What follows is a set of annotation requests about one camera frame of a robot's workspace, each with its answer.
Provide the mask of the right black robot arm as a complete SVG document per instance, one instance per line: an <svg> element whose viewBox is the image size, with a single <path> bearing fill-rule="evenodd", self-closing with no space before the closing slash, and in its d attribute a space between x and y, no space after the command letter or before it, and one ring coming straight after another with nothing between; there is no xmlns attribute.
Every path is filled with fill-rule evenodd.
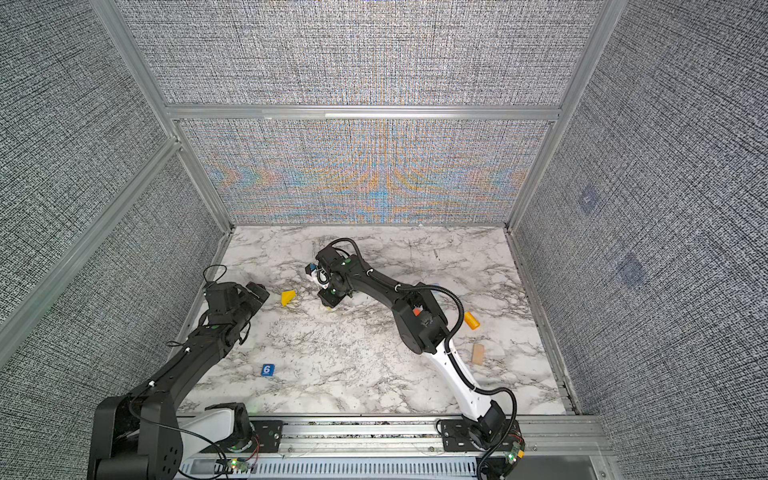
<svg viewBox="0 0 768 480"><path fill-rule="evenodd" d="M319 287L318 297L330 309L355 293L362 293L389 308L404 345L433 364L453 393L473 444L482 451L499 446L509 433L517 408L507 413L494 399L506 387L484 389L477 385L455 350L454 337L466 314L460 299L450 290L423 282L407 284L374 269L357 244L339 238L320 250L305 274ZM436 294L456 304L459 321L450 325Z"/></svg>

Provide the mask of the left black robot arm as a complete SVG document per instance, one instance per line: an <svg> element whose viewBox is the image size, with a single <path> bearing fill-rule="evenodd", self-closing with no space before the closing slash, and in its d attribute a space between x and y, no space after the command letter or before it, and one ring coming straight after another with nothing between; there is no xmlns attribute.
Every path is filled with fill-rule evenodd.
<svg viewBox="0 0 768 480"><path fill-rule="evenodd" d="M261 284L209 282L208 309L178 352L149 379L96 408L87 476L90 479L173 479L184 459L208 447L218 455L251 441L252 427L241 403L209 409L219 421L180 426L177 409L198 381L236 344L269 298Z"/></svg>

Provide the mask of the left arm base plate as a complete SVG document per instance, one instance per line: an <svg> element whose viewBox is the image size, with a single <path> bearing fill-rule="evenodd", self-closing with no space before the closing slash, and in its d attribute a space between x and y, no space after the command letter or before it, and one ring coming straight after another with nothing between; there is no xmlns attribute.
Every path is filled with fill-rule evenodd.
<svg viewBox="0 0 768 480"><path fill-rule="evenodd" d="M256 450L261 453L276 453L282 441L283 422L278 420L248 421L234 419L224 422L222 419L203 420L192 431L216 445L204 442L201 453L215 454L251 454Z"/></svg>

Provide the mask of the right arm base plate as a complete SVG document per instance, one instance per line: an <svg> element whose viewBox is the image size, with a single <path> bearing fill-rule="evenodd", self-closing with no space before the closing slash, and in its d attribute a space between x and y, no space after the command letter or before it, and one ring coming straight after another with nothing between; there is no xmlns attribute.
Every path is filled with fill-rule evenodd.
<svg viewBox="0 0 768 480"><path fill-rule="evenodd" d="M488 449L482 446L479 440L470 436L469 421L466 419L438 419L435 422L435 429L441 437L443 449L446 452L484 452ZM525 449L525 440L518 420L513 422L507 437L498 449L515 452Z"/></svg>

